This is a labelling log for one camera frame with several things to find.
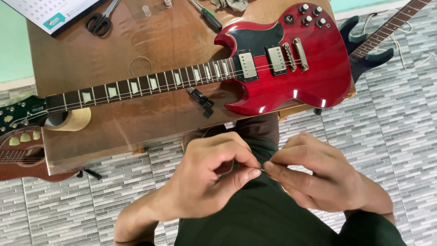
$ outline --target tiled floor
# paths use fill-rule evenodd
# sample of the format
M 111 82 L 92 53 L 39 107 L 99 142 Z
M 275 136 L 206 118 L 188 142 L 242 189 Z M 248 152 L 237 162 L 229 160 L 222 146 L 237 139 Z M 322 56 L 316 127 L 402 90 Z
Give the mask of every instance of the tiled floor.
M 433 1 L 411 19 L 414 32 L 396 33 L 408 67 L 412 59 L 424 59 L 423 52 L 437 51 L 436 9 Z M 368 31 L 386 20 L 374 17 Z M 0 92 L 0 100 L 9 97 Z M 322 117 L 308 111 L 280 122 L 280 145 L 305 130 L 341 149 L 358 171 L 390 193 L 405 242 L 436 245 L 436 127 L 436 57 L 406 71 L 396 54 L 361 77 L 356 97 L 325 110 Z M 111 245 L 120 210 L 168 181 L 183 155 L 180 142 L 175 137 L 140 156 L 117 155 L 92 164 L 104 177 L 100 181 L 85 176 L 59 183 L 34 178 L 0 182 L 0 245 Z M 344 223 L 342 213 L 313 212 L 336 231 Z M 177 221 L 160 223 L 156 244 L 173 245 L 176 234 Z

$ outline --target screwdriver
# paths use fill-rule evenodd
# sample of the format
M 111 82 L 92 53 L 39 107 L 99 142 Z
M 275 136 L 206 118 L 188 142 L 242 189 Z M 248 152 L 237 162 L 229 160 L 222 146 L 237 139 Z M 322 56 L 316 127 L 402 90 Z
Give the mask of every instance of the screwdriver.
M 196 0 L 190 0 L 195 7 L 200 11 L 201 15 L 209 22 L 211 25 L 217 29 L 217 31 L 222 30 L 222 24 L 212 15 L 212 13 L 204 8 L 200 3 L 198 3 Z

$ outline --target hand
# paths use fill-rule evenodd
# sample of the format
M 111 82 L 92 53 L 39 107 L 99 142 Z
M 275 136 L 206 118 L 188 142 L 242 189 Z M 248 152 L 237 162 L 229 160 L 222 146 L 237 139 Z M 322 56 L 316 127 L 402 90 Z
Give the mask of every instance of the hand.
M 233 160 L 240 167 L 232 170 Z M 220 211 L 231 196 L 261 174 L 261 165 L 247 143 L 235 132 L 195 139 L 187 146 L 170 181 L 156 191 L 157 220 L 201 218 Z
M 302 165 L 313 175 L 290 170 L 288 165 Z M 360 209 L 378 214 L 393 211 L 390 196 L 382 187 L 357 172 L 340 150 L 308 133 L 291 137 L 264 169 L 304 208 L 327 212 Z

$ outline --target guitar body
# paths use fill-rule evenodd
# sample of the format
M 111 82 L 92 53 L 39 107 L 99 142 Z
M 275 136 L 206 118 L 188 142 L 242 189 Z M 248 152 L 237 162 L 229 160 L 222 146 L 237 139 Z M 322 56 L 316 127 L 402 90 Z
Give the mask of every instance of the guitar body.
M 350 88 L 351 71 L 342 37 L 335 21 L 325 11 L 314 16 L 312 10 L 317 5 L 308 5 L 305 14 L 299 12 L 302 4 L 295 4 L 272 24 L 237 22 L 219 32 L 214 43 L 231 50 L 235 63 L 239 63 L 240 52 L 250 50 L 255 67 L 259 68 L 258 80 L 232 79 L 242 86 L 243 96 L 238 102 L 226 104 L 227 108 L 240 115 L 254 116 L 275 110 L 288 99 L 300 100 L 316 108 L 332 107 L 344 100 Z M 293 15 L 293 23 L 286 22 L 289 15 Z M 311 16 L 312 21 L 305 26 L 302 20 L 307 16 Z M 316 21 L 321 18 L 326 24 L 319 28 Z M 296 38 L 301 40 L 308 61 L 306 71 L 302 70 L 297 48 L 293 45 Z M 274 76 L 268 69 L 271 63 L 266 47 L 282 47 L 286 42 L 291 47 L 297 70 L 288 69 L 288 73 Z
M 367 34 L 359 37 L 350 36 L 352 29 L 358 24 L 358 16 L 349 18 L 340 27 L 340 34 L 343 38 L 344 44 L 347 49 L 347 54 L 350 55 L 360 44 L 362 44 L 366 38 Z M 366 55 L 365 57 L 353 62 L 350 65 L 352 72 L 352 78 L 354 83 L 357 82 L 358 78 L 366 71 L 383 65 L 388 62 L 394 56 L 393 49 L 388 49 L 387 51 L 378 55 Z
M 21 154 L 21 152 L 18 152 L 19 150 L 26 150 L 26 152 Z M 1 181 L 35 177 L 50 182 L 58 182 L 73 176 L 75 173 L 69 172 L 49 176 L 40 127 L 16 131 L 5 138 L 4 141 L 0 141 Z

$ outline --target calendar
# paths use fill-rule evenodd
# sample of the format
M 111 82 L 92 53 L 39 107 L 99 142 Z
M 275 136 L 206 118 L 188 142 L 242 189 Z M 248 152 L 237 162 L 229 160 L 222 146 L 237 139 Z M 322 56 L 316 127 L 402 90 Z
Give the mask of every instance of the calendar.
M 49 34 L 101 0 L 2 0 Z

